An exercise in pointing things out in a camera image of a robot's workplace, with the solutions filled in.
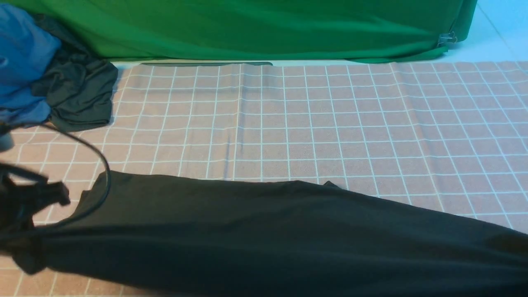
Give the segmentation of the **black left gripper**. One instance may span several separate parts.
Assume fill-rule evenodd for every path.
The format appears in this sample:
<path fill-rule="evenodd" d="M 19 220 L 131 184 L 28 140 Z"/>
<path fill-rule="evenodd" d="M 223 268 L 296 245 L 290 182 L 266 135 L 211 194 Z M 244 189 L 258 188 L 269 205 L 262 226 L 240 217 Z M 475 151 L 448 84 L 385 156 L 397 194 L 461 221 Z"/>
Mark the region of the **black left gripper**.
<path fill-rule="evenodd" d="M 47 184 L 48 177 L 36 171 L 1 164 L 1 251 L 40 252 L 38 239 L 24 236 L 33 231 L 32 216 L 58 203 L 70 205 L 69 190 L 62 182 Z"/>

